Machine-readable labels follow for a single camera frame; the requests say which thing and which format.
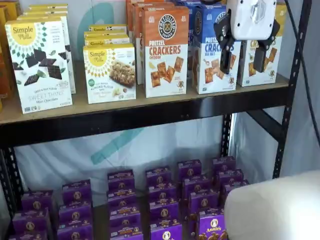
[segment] black shelf frame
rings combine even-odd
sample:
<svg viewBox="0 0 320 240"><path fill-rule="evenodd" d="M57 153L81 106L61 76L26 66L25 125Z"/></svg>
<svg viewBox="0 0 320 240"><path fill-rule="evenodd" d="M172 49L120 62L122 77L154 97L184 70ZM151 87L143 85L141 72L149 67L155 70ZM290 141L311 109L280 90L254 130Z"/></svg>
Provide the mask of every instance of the black shelf frame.
<svg viewBox="0 0 320 240"><path fill-rule="evenodd" d="M311 7L312 0L303 0L298 29L302 47L305 44ZM288 87L0 124L0 136L4 136L0 138L0 182L11 219L15 212L21 209L21 197L24 193L13 147L35 143L222 115L220 155L227 156L232 114L247 112L278 142L273 169L273 178L278 178L281 173L300 65L301 55L297 43ZM282 123L277 122L263 110L278 106L284 106ZM11 222L5 239L12 232Z"/></svg>

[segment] white robot part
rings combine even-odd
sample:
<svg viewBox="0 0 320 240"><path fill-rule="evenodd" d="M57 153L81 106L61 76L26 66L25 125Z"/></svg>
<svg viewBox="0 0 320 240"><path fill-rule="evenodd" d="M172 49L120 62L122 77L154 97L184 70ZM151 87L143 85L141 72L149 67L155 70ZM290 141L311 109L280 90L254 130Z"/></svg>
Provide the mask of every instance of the white robot part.
<svg viewBox="0 0 320 240"><path fill-rule="evenodd" d="M231 32L236 40L266 40L270 37L276 14L276 0L228 0Z"/></svg>

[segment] white object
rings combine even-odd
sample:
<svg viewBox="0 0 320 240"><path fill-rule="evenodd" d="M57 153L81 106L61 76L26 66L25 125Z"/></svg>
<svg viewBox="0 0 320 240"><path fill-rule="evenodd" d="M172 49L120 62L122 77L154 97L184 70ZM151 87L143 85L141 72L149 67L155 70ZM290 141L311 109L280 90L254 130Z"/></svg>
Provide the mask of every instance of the white object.
<svg viewBox="0 0 320 240"><path fill-rule="evenodd" d="M318 239L320 171L232 190L224 216L232 240Z"/></svg>
<svg viewBox="0 0 320 240"><path fill-rule="evenodd" d="M231 31L236 40L266 40L274 26L275 0L228 0Z"/></svg>

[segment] blue cracker box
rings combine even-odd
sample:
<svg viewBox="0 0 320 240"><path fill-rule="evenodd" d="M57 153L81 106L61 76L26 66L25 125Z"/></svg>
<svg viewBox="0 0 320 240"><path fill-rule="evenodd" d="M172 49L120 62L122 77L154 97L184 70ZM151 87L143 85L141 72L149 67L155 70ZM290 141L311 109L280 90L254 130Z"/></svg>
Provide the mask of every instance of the blue cracker box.
<svg viewBox="0 0 320 240"><path fill-rule="evenodd" d="M241 42L231 47L230 73L220 70L221 47L214 24L226 14L226 5L198 5L194 14L193 85L199 94L233 91L236 89Z"/></svg>

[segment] black cable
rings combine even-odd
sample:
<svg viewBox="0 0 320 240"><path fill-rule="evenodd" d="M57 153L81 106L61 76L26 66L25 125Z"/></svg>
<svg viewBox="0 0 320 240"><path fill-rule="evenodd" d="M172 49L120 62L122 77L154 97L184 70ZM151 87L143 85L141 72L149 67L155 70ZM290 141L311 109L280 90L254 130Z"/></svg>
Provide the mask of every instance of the black cable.
<svg viewBox="0 0 320 240"><path fill-rule="evenodd" d="M318 128L317 120L316 120L316 117L315 117L314 108L313 108L313 105L312 105L312 100L311 100L311 95L310 95L310 86L309 86L309 80L308 80L308 75L307 75L307 68L306 68L305 58L304 58L304 54L303 54L302 44L301 44L301 41L300 41L300 37L299 37L299 34L298 34L298 30L297 30L297 27L296 27L296 23L295 23L294 16L292 14L289 2L288 2L288 0L284 0L284 1L285 1L285 4L286 4L286 8L288 9L288 14L289 14L289 17L290 17L290 20L291 20L291 23L292 23L292 28L293 28L294 35L295 35L295 38L296 38L296 42L298 44L298 48L299 48L299 52L300 52L300 58L301 58L301 63L302 63L302 71L303 71L303 75L304 75L304 85L305 85L306 97L307 97L307 100L308 100L308 106L309 106L311 119L312 119L314 131L315 131L315 136L316 136L319 148L320 148L319 128Z"/></svg>

